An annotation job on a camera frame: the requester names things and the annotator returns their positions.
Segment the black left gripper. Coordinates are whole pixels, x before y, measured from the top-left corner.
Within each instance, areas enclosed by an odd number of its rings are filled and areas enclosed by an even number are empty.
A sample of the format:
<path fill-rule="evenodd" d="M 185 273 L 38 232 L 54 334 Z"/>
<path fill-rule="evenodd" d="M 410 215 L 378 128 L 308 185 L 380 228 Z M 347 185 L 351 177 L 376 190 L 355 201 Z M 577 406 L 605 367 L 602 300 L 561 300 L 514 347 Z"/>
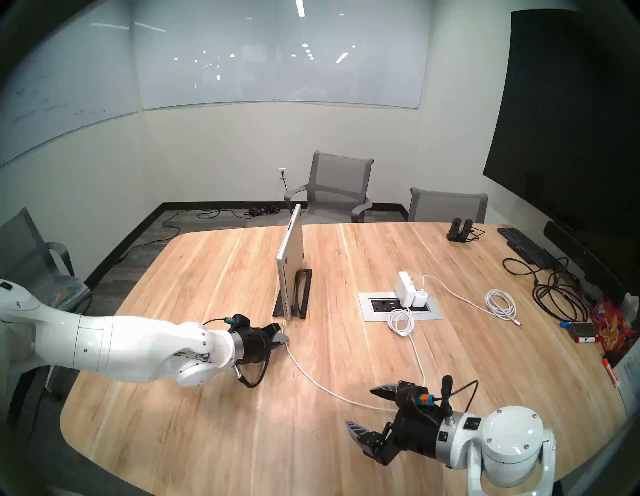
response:
<path fill-rule="evenodd" d="M 281 326 L 277 323 L 271 323 L 263 328 L 238 327 L 232 330 L 232 339 L 235 345 L 234 363 L 237 366 L 268 364 L 271 349 L 289 342 L 289 337 L 282 333 Z"/>

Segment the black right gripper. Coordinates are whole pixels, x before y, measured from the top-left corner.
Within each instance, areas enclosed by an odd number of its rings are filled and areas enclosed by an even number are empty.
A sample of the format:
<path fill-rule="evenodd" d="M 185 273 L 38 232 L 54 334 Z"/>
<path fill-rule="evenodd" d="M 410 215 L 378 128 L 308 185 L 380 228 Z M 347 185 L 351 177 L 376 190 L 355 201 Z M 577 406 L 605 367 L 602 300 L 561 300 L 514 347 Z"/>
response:
<path fill-rule="evenodd" d="M 389 383 L 372 387 L 370 393 L 395 400 L 398 411 L 393 425 L 387 422 L 381 433 L 345 420 L 347 432 L 364 455 L 380 465 L 388 465 L 393 460 L 391 427 L 398 449 L 418 454 L 435 453 L 444 414 L 427 388 L 415 387 L 414 383 Z"/>

